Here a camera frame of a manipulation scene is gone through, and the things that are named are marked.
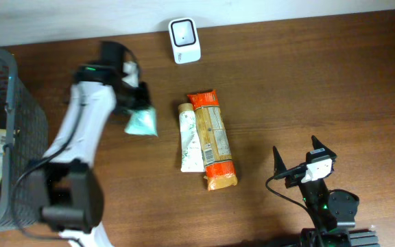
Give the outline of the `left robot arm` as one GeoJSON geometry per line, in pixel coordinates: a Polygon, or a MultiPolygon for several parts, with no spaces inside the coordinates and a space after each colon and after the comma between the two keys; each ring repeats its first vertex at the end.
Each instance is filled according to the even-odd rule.
{"type": "Polygon", "coordinates": [[[95,153],[112,113],[155,126],[140,74],[134,53],[114,41],[101,42],[98,59],[79,66],[56,138],[42,158],[30,161],[12,189],[10,215],[24,236],[71,246],[111,246],[102,223],[104,193],[93,172],[95,153]],[[16,194],[23,185],[29,186],[32,211],[53,235],[34,234],[21,223],[16,194]]]}

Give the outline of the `white hair product tube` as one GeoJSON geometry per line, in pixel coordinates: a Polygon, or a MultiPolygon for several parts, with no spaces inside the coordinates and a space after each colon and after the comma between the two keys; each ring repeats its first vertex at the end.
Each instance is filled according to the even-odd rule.
{"type": "Polygon", "coordinates": [[[193,105],[184,103],[178,106],[181,140],[181,172],[204,172],[202,148],[196,127],[193,105]]]}

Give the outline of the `teal snack pouch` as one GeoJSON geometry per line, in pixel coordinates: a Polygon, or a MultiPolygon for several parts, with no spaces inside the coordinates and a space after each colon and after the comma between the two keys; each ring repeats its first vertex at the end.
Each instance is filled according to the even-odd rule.
{"type": "Polygon", "coordinates": [[[153,106],[134,110],[124,132],[132,135],[157,136],[156,109],[153,106]]]}

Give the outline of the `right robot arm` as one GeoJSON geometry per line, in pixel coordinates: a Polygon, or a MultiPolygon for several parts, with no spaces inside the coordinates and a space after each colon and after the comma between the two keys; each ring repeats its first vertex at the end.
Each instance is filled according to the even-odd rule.
{"type": "Polygon", "coordinates": [[[306,161],[291,169],[286,168],[273,147],[274,175],[265,186],[274,195],[301,207],[311,218],[313,228],[302,229],[296,246],[350,246],[349,230],[355,227],[359,197],[343,189],[328,189],[325,178],[334,172],[337,155],[317,137],[311,140],[313,150],[306,153],[306,161]],[[303,204],[270,188],[271,181],[280,179],[286,188],[299,188],[303,204]]]}

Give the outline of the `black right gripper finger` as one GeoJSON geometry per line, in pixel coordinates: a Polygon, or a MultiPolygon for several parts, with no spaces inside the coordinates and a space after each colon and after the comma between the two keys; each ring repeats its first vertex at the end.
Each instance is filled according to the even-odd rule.
{"type": "Polygon", "coordinates": [[[315,135],[312,135],[311,136],[311,140],[312,140],[312,144],[313,144],[313,148],[315,149],[315,150],[318,150],[318,149],[324,149],[324,151],[330,156],[330,158],[332,159],[332,160],[335,160],[336,158],[337,158],[337,155],[336,155],[336,153],[334,153],[331,149],[329,149],[328,147],[326,147],[323,143],[321,143],[320,141],[319,141],[319,139],[315,136],[315,135]]]}
{"type": "Polygon", "coordinates": [[[277,147],[273,147],[273,155],[274,155],[274,174],[281,174],[287,171],[287,168],[283,162],[282,157],[280,156],[277,147]]]}

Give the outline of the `orange pasta packet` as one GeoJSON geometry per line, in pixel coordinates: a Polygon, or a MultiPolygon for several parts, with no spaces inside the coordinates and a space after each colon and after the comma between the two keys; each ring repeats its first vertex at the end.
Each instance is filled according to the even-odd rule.
{"type": "Polygon", "coordinates": [[[188,98],[196,117],[208,190],[237,185],[235,164],[216,91],[189,94],[188,98]]]}

